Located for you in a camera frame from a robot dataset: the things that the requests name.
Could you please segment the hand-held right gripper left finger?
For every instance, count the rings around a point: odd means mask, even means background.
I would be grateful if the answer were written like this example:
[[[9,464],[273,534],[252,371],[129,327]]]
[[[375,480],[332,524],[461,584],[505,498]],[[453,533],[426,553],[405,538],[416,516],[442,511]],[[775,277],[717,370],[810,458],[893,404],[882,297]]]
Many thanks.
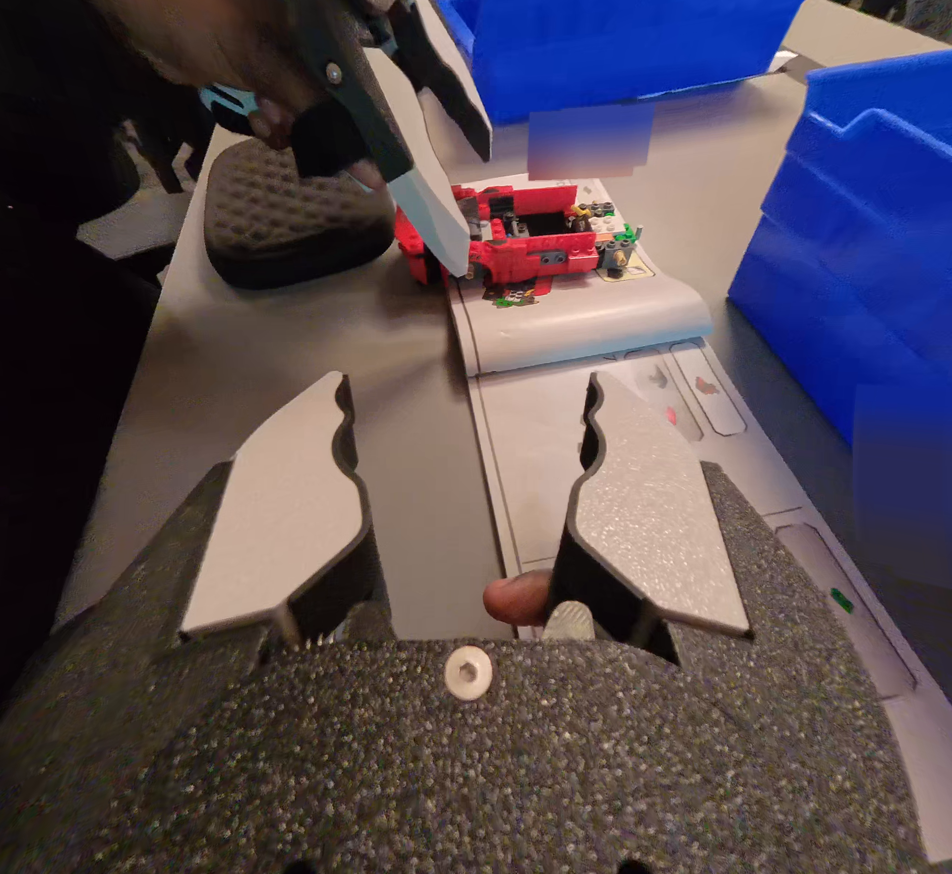
[[[184,610],[182,636],[263,625],[287,647],[336,642],[363,604],[370,605],[370,631],[390,634],[354,420],[350,378],[334,370],[240,446]]]

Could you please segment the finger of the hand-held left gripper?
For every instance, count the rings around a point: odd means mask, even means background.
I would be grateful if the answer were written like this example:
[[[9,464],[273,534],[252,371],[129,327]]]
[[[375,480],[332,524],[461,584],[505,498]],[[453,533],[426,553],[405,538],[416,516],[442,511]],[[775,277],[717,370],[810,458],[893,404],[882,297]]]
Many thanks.
[[[387,13],[394,61],[415,91],[429,90],[477,156],[492,158],[493,128],[436,0],[397,0]]]
[[[443,166],[414,166],[387,188],[425,247],[451,276],[465,277],[470,270],[470,227],[453,198]]]

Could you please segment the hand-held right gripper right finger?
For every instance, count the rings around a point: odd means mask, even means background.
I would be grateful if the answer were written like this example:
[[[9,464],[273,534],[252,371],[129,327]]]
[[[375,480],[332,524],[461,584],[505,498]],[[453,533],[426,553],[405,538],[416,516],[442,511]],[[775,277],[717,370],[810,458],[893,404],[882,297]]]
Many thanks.
[[[594,635],[671,643],[672,624],[748,641],[752,625],[701,461],[646,400],[589,374],[581,474],[567,500],[550,618],[583,607]]]

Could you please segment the red lego car model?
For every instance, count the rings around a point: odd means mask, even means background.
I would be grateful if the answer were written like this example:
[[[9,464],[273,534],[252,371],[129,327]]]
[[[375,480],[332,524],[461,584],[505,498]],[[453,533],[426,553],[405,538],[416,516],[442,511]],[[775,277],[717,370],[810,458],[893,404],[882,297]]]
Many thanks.
[[[642,236],[609,200],[580,197],[579,185],[456,186],[470,226],[468,279],[501,308],[533,305],[557,277],[596,272],[606,281],[628,274]]]

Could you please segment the lego instruction booklet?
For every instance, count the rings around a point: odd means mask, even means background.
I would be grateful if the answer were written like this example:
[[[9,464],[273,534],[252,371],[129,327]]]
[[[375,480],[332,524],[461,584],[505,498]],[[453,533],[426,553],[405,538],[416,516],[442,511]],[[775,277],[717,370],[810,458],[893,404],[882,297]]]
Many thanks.
[[[581,198],[612,201],[597,179],[521,174],[463,186],[564,185],[581,186]],[[640,242],[624,279],[557,277],[533,305],[498,307],[474,278],[449,279],[447,291],[507,568],[555,563],[568,494],[582,471],[587,381],[606,371],[669,421],[701,463],[720,465],[822,592],[882,699],[910,697],[929,682],[950,696],[950,675],[923,656],[912,662],[911,642],[886,623],[886,609],[859,582],[860,571],[727,376],[705,338],[703,299],[661,272]]]

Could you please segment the person's right hand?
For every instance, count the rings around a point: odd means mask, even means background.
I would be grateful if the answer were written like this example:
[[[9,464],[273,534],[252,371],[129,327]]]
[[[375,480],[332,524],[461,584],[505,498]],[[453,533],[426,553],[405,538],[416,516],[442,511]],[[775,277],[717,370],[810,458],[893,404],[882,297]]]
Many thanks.
[[[513,627],[544,626],[552,572],[540,569],[490,583],[482,603],[494,620]]]

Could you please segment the person's left hand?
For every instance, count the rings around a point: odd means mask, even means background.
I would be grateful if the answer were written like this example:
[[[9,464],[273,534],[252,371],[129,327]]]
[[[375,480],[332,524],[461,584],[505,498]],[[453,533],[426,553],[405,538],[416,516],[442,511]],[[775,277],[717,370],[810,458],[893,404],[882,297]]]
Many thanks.
[[[255,95],[253,134],[290,146],[293,123],[324,94],[298,54],[283,0],[90,0],[160,73]]]

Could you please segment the black textured wrist rest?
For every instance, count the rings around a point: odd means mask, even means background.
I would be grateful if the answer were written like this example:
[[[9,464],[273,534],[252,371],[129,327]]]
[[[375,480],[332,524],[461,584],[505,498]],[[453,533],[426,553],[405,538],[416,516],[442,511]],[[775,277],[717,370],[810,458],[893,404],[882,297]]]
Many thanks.
[[[387,194],[348,174],[301,179],[290,150],[249,139],[210,166],[205,249],[232,287],[262,291],[336,275],[376,260],[394,238]]]

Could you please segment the blue plastic storage bin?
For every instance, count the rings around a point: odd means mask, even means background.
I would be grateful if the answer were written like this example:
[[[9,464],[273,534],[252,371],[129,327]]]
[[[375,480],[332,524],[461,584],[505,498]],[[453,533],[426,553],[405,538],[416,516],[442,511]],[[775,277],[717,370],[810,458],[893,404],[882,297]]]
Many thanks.
[[[494,125],[768,71],[804,0],[437,0]]]
[[[819,69],[729,299],[848,444],[858,388],[950,388],[951,52]]]

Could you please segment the person's black clothing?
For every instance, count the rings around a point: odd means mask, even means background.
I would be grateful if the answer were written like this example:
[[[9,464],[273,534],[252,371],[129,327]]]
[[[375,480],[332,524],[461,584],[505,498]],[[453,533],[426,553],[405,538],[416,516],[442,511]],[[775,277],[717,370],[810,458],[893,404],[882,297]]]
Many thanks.
[[[86,0],[2,0],[2,698],[48,638],[171,251],[114,261],[81,225],[140,186],[120,135],[149,163],[183,145],[197,175],[212,121]]]

